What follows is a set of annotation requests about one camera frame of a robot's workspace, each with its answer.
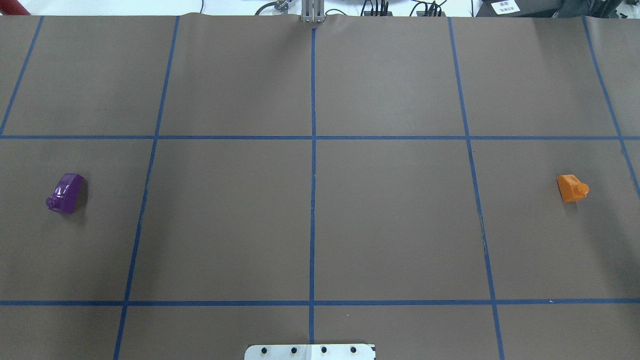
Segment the orange trapezoid block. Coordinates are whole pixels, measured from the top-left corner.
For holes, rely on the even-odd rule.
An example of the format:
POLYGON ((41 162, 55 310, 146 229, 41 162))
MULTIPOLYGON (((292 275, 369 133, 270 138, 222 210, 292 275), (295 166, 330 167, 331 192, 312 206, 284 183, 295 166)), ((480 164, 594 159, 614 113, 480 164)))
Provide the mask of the orange trapezoid block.
POLYGON ((564 203, 575 203, 590 193, 590 187, 574 174, 562 174, 556 179, 558 191, 564 203))

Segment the purple trapezoid block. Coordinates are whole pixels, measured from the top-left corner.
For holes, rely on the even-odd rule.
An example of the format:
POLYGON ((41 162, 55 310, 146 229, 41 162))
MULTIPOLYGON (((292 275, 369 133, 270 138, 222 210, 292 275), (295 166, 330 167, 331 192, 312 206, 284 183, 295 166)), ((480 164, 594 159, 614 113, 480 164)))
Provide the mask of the purple trapezoid block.
POLYGON ((83 181, 84 177, 77 173, 62 175, 52 194, 46 198, 48 210, 64 215, 73 214, 83 181))

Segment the brown paper table mat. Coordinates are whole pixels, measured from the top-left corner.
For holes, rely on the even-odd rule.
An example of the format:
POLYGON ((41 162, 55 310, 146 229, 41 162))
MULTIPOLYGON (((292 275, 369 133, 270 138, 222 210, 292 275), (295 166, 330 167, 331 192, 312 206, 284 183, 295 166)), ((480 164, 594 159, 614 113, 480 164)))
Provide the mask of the brown paper table mat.
POLYGON ((3 360, 331 343, 639 358, 637 19, 1 18, 3 360))

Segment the black box with label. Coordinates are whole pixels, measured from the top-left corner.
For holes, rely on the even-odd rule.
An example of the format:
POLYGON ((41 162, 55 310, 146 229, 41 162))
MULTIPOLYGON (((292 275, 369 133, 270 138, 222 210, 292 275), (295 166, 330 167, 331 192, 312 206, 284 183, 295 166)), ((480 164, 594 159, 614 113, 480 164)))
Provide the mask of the black box with label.
POLYGON ((476 18, 551 18, 564 0, 482 0, 476 18))

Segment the red object at corner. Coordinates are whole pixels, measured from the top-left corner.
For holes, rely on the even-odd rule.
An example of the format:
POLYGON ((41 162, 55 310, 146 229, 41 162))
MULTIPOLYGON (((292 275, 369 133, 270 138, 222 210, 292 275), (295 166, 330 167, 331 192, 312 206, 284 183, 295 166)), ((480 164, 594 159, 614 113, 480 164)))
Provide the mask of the red object at corner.
POLYGON ((0 14, 2 16, 30 16, 30 12, 19 0, 0 0, 0 14))

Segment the grey metal clamp post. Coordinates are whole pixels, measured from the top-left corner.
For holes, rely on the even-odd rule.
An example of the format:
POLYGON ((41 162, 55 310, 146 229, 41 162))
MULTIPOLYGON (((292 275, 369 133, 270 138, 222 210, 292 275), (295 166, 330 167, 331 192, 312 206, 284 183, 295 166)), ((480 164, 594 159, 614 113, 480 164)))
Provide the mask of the grey metal clamp post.
POLYGON ((302 0, 301 22, 324 23, 326 19, 324 0, 302 0))

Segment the white metal base plate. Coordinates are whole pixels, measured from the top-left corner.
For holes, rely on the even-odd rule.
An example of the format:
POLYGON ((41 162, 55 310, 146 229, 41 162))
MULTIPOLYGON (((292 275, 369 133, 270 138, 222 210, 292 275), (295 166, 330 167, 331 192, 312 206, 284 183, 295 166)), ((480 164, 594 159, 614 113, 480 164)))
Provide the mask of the white metal base plate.
POLYGON ((375 360, 373 344, 256 344, 247 347, 245 360, 375 360))

